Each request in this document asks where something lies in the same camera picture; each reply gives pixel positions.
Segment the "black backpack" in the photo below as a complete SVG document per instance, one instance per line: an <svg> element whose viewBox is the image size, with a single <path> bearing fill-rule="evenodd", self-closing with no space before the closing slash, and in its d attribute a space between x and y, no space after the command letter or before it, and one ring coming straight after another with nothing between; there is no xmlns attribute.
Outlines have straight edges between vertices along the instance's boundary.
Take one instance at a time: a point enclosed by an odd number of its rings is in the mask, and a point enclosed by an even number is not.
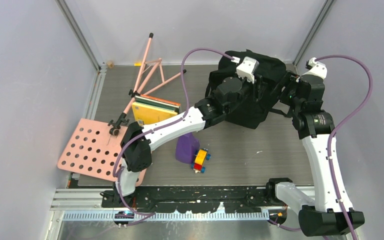
<svg viewBox="0 0 384 240"><path fill-rule="evenodd" d="M257 60L255 70L256 84L259 87L251 93L235 110L226 116L226 121L249 129L256 129L266 120L269 110L277 102L282 90L281 82L290 76L286 64L278 58L245 51L228 50L226 55L243 60L249 57Z"/></svg>

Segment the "yellow book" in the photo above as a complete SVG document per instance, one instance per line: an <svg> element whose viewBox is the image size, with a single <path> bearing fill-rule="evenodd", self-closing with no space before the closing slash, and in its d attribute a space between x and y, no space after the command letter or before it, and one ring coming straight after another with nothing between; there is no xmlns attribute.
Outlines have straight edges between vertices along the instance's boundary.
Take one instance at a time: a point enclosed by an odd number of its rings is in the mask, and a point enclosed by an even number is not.
<svg viewBox="0 0 384 240"><path fill-rule="evenodd" d="M133 102L131 105L133 116L140 126L155 124L178 115L177 112L148 104Z"/></svg>

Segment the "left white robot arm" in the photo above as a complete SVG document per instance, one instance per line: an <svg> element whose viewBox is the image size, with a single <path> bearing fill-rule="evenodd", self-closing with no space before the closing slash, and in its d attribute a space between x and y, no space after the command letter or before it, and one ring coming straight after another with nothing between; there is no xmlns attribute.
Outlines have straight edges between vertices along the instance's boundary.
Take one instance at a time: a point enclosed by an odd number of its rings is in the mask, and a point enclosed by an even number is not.
<svg viewBox="0 0 384 240"><path fill-rule="evenodd" d="M137 179L140 172L152 164L154 150L182 135L225 121L246 100L258 102L266 88L261 75L254 81L246 77L227 77L209 96L183 113L144 126L131 123L120 143L121 152L114 165L113 176L117 178L115 202L121 207L128 207L133 202Z"/></svg>

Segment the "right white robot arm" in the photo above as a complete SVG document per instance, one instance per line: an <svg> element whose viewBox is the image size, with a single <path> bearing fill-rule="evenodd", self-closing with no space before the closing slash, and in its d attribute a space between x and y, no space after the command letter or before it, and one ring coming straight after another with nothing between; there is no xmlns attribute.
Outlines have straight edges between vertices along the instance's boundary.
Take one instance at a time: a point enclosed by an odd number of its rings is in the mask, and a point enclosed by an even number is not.
<svg viewBox="0 0 384 240"><path fill-rule="evenodd" d="M282 93L280 101L290 106L314 181L314 198L287 177L268 180L265 198L271 205L281 202L298 215L300 230L307 237L351 234L365 223L356 211L342 181L336 154L333 117L322 110L325 74L306 72Z"/></svg>

